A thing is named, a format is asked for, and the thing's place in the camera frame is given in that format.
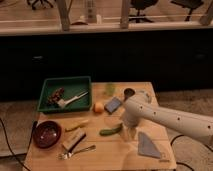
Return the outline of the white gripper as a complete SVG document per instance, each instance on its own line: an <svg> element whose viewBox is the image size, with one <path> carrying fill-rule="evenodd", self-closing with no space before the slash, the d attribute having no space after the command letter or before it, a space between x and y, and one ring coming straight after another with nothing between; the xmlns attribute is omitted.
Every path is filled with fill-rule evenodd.
<svg viewBox="0 0 213 171"><path fill-rule="evenodd" d="M121 116L121 120L124 123L123 127L123 137L125 140L134 140L136 135L136 129L139 124L140 119L128 112L124 112Z"/></svg>

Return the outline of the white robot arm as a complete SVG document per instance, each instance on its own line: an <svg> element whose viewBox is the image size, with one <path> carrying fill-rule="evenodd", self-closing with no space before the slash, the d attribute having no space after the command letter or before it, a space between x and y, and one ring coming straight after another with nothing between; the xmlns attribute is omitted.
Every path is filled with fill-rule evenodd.
<svg viewBox="0 0 213 171"><path fill-rule="evenodd" d="M146 91L136 92L123 107L122 120L129 128L144 118L213 147L213 117L153 105Z"/></svg>

